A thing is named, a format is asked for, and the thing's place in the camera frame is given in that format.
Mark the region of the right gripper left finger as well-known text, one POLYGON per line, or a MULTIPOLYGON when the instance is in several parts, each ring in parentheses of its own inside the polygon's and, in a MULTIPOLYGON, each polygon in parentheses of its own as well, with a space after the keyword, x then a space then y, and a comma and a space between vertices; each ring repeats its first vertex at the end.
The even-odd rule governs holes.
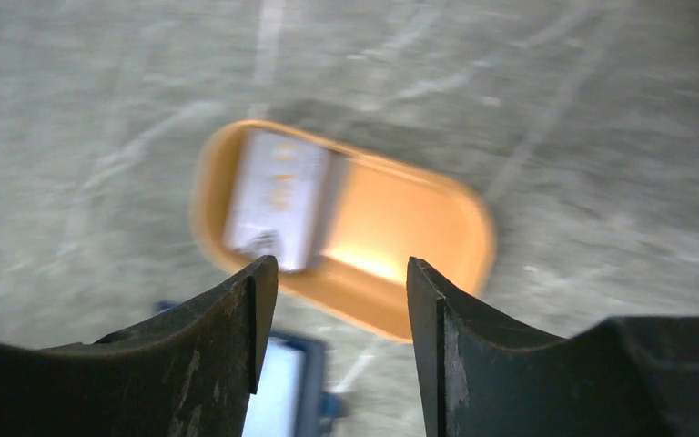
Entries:
POLYGON ((239 436, 277 296, 264 256, 90 344, 0 343, 0 436, 239 436))

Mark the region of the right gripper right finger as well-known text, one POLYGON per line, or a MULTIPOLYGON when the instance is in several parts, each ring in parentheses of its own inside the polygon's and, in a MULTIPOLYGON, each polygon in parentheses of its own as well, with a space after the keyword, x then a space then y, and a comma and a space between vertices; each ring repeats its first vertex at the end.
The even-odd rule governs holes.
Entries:
POLYGON ((699 436, 699 316, 610 317, 565 339, 423 259, 406 289, 429 436, 699 436))

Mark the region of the navy blue card holder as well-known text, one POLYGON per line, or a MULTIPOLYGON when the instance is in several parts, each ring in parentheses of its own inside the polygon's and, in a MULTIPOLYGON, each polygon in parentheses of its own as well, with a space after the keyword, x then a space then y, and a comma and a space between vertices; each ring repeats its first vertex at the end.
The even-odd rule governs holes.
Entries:
POLYGON ((258 391, 248 398, 234 436, 330 436, 344 415, 340 396, 325 390, 327 344, 294 332, 269 334, 258 391))

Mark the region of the orange oval tray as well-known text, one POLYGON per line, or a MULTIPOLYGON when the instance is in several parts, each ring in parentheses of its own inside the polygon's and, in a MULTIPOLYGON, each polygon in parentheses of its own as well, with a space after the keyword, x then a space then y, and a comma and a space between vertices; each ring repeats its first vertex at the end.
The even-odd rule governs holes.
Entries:
POLYGON ((251 257, 225 240, 246 146, 258 132, 277 145, 304 141, 341 164, 318 264, 281 271, 282 291, 381 337, 411 339, 406 297, 410 257, 427 260, 477 296, 491 273, 496 238, 491 214, 462 183, 368 150, 267 120, 231 123, 214 133, 198 160, 192 229, 209 261, 227 272, 251 257))

